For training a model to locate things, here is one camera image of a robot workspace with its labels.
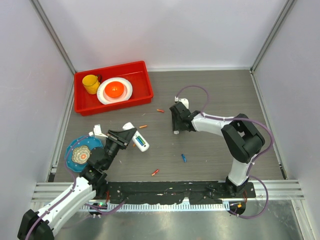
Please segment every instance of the blue battery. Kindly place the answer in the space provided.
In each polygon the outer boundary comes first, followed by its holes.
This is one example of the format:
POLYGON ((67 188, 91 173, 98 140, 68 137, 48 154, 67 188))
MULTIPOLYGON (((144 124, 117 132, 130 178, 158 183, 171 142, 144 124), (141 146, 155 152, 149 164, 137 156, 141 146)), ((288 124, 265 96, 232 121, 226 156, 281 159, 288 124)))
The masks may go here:
POLYGON ((186 162, 187 162, 187 159, 186 159, 185 155, 184 155, 184 154, 181 154, 181 157, 182 157, 182 159, 183 159, 183 162, 186 163, 186 162))

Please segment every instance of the gray wooden tabletop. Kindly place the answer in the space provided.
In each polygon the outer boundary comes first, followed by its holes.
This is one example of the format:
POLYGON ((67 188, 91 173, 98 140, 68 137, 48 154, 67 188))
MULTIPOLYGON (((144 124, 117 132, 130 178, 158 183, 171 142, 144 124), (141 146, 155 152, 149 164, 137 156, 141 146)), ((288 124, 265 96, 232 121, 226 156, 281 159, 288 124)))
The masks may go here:
MULTIPOLYGON (((231 170, 232 156, 225 140, 206 132, 181 132, 174 135, 169 107, 174 96, 186 85, 200 85, 210 93, 207 114, 236 116, 246 114, 249 118, 265 123, 258 97, 248 70, 217 71, 168 71, 149 72, 154 91, 152 103, 81 116, 72 111, 65 134, 62 152, 54 178, 55 182, 71 182, 64 169, 63 155, 67 146, 76 138, 88 134, 95 124, 102 132, 120 131, 127 122, 139 127, 140 133, 150 144, 146 152, 140 152, 132 143, 121 150, 107 171, 109 181, 201 181, 224 180, 231 170), (181 157, 184 154, 187 162, 181 157)), ((191 112, 200 110, 206 101, 201 89, 186 89, 182 98, 189 100, 191 112)), ((269 144, 268 134, 258 127, 269 144)), ((270 150, 257 160, 251 174, 263 180, 283 179, 275 152, 270 150)))

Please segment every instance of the beige flower-shaped object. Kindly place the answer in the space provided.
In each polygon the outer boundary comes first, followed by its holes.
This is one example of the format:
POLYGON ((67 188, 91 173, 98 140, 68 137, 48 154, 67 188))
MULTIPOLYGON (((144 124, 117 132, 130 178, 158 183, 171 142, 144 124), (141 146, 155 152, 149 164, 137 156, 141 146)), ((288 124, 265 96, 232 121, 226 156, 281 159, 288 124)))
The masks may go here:
POLYGON ((72 152, 72 161, 77 164, 85 164, 90 157, 90 149, 86 146, 74 148, 72 152))

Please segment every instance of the white remote control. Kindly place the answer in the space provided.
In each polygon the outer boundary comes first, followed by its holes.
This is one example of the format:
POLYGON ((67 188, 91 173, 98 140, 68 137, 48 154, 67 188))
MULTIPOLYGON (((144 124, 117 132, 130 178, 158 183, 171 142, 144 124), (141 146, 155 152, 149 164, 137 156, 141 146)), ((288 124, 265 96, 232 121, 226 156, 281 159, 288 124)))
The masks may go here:
MULTIPOLYGON (((125 125, 123 125, 123 130, 129 130, 133 129, 135 126, 131 122, 127 122, 125 125)), ((150 147, 149 143, 144 139, 144 137, 138 132, 138 130, 135 132, 132 141, 135 143, 135 145, 140 149, 141 152, 145 152, 150 147)))

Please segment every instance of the mug handle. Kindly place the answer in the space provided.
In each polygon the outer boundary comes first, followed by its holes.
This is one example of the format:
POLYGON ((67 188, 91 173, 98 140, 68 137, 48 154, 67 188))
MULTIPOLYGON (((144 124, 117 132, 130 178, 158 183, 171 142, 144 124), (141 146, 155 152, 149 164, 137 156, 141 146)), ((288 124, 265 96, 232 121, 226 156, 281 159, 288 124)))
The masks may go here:
POLYGON ((101 74, 96 75, 96 77, 98 78, 98 82, 100 82, 100 83, 101 83, 101 80, 102 80, 102 76, 101 76, 101 74))

